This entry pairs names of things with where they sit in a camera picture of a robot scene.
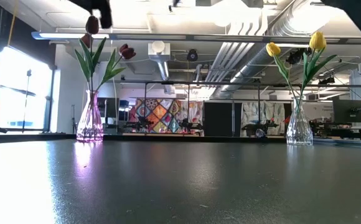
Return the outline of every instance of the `tulip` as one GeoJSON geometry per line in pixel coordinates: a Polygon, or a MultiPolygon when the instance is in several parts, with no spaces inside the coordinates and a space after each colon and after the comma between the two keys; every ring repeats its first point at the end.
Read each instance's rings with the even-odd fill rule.
{"type": "Polygon", "coordinates": [[[316,32],[312,35],[311,41],[309,42],[309,46],[311,49],[315,49],[316,51],[321,51],[326,47],[326,39],[323,36],[323,32],[316,32]]]}
{"type": "Polygon", "coordinates": [[[270,55],[270,57],[274,57],[280,54],[280,48],[273,42],[266,45],[266,51],[270,55]]]}
{"type": "Polygon", "coordinates": [[[118,53],[125,60],[129,60],[129,59],[135,57],[135,55],[136,55],[135,50],[132,47],[128,47],[128,44],[122,45],[120,47],[120,50],[118,51],[118,53]]]}
{"type": "Polygon", "coordinates": [[[95,16],[90,16],[88,18],[87,24],[85,25],[85,29],[89,34],[97,34],[99,33],[99,20],[95,16]]]}
{"type": "Polygon", "coordinates": [[[81,37],[81,41],[86,45],[86,47],[90,48],[91,38],[92,37],[90,34],[85,34],[83,37],[81,37]]]}

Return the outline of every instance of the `vase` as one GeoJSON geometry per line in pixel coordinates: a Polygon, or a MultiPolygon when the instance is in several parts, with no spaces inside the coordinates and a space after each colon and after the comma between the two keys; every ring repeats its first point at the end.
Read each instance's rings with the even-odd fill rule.
{"type": "Polygon", "coordinates": [[[313,145],[313,133],[302,107],[302,99],[294,99],[294,108],[288,123],[286,139],[287,144],[290,145],[313,145]]]}
{"type": "Polygon", "coordinates": [[[82,111],[77,128],[77,140],[80,142],[101,142],[103,126],[98,109],[98,92],[87,90],[87,103],[82,111]]]}

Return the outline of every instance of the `window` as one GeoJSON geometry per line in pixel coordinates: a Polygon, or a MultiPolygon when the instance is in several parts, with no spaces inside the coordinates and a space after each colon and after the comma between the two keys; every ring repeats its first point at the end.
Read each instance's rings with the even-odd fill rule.
{"type": "Polygon", "coordinates": [[[5,47],[0,53],[0,127],[21,129],[25,121],[26,129],[43,129],[51,85],[47,64],[5,47]]]}

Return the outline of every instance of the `stand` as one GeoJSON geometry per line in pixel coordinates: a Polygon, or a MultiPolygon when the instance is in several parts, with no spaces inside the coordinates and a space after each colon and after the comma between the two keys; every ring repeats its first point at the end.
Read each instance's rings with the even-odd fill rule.
{"type": "Polygon", "coordinates": [[[24,133],[24,125],[26,124],[26,109],[27,109],[27,97],[29,95],[29,83],[30,83],[31,70],[27,71],[27,89],[26,89],[26,103],[24,105],[24,115],[23,115],[23,127],[22,133],[24,133]]]}
{"type": "Polygon", "coordinates": [[[71,105],[73,108],[73,118],[72,118],[72,126],[73,126],[73,134],[77,132],[77,123],[75,122],[75,105],[71,105]]]}

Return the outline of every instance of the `table surface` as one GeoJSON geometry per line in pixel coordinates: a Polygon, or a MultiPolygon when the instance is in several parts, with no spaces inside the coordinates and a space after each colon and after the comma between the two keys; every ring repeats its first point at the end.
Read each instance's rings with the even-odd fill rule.
{"type": "Polygon", "coordinates": [[[361,223],[361,147],[0,144],[0,223],[361,223]]]}

